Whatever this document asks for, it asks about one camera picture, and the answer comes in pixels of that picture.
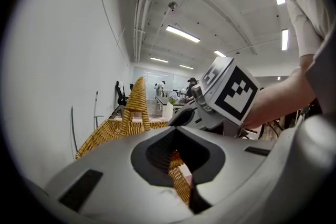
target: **white sleeve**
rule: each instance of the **white sleeve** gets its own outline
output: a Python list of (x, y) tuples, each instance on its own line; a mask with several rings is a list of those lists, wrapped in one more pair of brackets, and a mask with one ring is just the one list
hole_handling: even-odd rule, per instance
[(300, 57), (315, 54), (322, 44), (322, 38), (316, 33), (311, 21), (298, 6), (296, 1), (288, 0), (287, 9), (295, 28)]

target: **desk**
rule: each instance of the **desk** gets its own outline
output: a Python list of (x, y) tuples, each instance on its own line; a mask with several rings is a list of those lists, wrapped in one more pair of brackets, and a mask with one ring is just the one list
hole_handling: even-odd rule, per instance
[[(165, 118), (166, 115), (165, 115), (165, 111), (166, 111), (166, 107), (167, 107), (167, 104), (168, 104), (168, 97), (161, 97), (161, 96), (157, 96), (155, 97), (155, 111), (154, 111), (154, 116), (156, 116), (156, 111), (157, 111), (157, 105), (156, 105), (156, 102), (158, 102), (160, 105), (163, 106), (162, 108), (162, 117)], [(182, 103), (182, 102), (175, 102), (175, 104), (173, 104), (173, 113), (174, 113), (174, 110), (176, 109), (180, 109), (181, 107), (183, 107), (186, 103)]]

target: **person's arm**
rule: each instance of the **person's arm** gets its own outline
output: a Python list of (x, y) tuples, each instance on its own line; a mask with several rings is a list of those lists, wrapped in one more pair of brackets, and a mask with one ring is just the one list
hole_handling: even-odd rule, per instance
[(287, 80), (260, 91), (244, 121), (244, 127), (259, 127), (265, 122), (297, 111), (313, 101), (315, 93), (304, 76), (312, 62), (313, 55), (302, 56), (300, 66)]

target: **woven basket handle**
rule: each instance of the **woven basket handle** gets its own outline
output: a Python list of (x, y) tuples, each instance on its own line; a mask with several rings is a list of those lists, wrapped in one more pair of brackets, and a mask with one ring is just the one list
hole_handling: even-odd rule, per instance
[(131, 96), (127, 101), (125, 112), (120, 126), (120, 132), (119, 132), (120, 137), (126, 136), (129, 123), (133, 120), (135, 112), (141, 112), (144, 130), (149, 131), (151, 128), (149, 125), (149, 117), (147, 112), (145, 79), (143, 77), (140, 77), (136, 81), (131, 91)]

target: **wicker basket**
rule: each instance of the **wicker basket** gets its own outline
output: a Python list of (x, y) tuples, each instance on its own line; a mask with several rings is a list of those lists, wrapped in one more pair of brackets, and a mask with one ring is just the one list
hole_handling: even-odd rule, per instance
[[(142, 122), (132, 122), (135, 112), (141, 112)], [(125, 107), (122, 121), (105, 120), (80, 147), (76, 154), (76, 159), (107, 141), (139, 134), (150, 129), (162, 128), (166, 125), (167, 122), (149, 122), (145, 95), (145, 81), (144, 78), (141, 77), (133, 87), (131, 96)], [(182, 164), (183, 161), (181, 160), (179, 153), (175, 151), (170, 163), (169, 175), (174, 180), (174, 188), (176, 189), (176, 192), (188, 205), (191, 187), (179, 168)]]

